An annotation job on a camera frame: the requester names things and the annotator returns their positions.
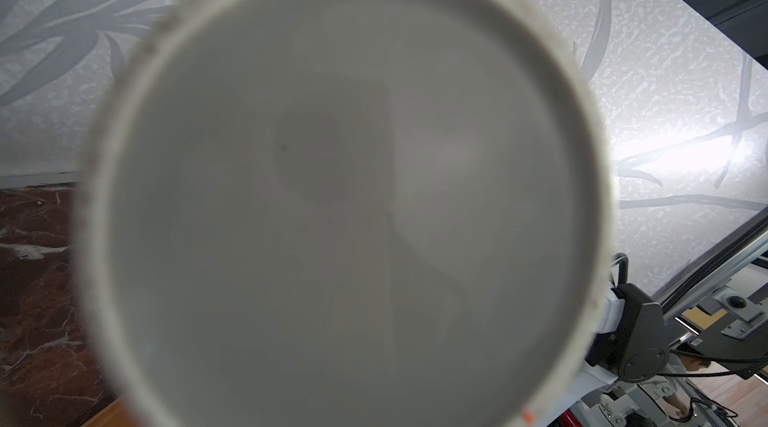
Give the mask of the grey mug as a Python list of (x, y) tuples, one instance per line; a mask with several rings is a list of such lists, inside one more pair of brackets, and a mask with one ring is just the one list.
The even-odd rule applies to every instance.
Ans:
[(145, 426), (534, 426), (595, 336), (615, 183), (527, 0), (184, 0), (97, 111), (72, 225)]

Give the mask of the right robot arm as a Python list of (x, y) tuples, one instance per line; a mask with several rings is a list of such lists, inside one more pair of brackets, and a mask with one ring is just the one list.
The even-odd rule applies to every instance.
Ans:
[(668, 362), (662, 307), (629, 282), (626, 254), (617, 253), (612, 266), (618, 277), (605, 292), (597, 333), (579, 370), (545, 415), (545, 426), (558, 426), (561, 415), (594, 390), (615, 381), (646, 381)]

